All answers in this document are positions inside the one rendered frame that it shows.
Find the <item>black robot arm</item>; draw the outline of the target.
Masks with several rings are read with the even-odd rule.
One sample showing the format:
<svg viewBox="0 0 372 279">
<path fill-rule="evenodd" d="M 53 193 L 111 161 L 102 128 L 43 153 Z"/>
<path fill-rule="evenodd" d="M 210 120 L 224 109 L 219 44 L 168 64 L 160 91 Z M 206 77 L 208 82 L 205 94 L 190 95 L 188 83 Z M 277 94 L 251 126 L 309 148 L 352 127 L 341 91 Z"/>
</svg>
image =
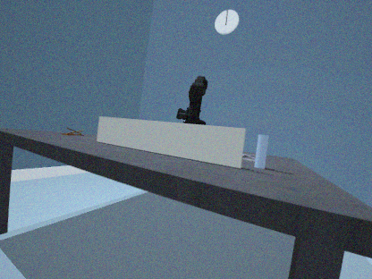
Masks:
<svg viewBox="0 0 372 279">
<path fill-rule="evenodd" d="M 197 79 L 195 79 L 195 82 L 190 85 L 189 90 L 189 99 L 190 99 L 190 106 L 198 106 L 199 110 L 201 108 L 201 101 L 202 96 L 205 95 L 207 89 L 207 80 L 205 77 L 198 76 Z M 188 107 L 187 110 L 182 110 L 181 108 L 178 109 L 178 113 L 188 113 Z"/>
</svg>

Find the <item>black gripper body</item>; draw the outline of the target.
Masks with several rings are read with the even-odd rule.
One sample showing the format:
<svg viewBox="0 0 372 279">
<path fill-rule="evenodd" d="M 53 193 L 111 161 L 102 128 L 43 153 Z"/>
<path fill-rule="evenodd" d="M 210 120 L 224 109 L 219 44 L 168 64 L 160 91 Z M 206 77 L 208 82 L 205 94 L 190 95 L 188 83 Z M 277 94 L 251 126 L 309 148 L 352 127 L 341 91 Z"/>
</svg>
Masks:
<svg viewBox="0 0 372 279">
<path fill-rule="evenodd" d="M 185 119 L 185 122 L 193 122 L 195 124 L 202 124 L 202 125 L 206 125 L 206 122 L 202 121 L 199 119 L 199 112 L 201 112 L 201 110 L 199 110 L 199 107 L 198 106 L 189 106 L 188 107 L 188 113 L 178 113 L 176 118 L 177 119 Z"/>
</svg>

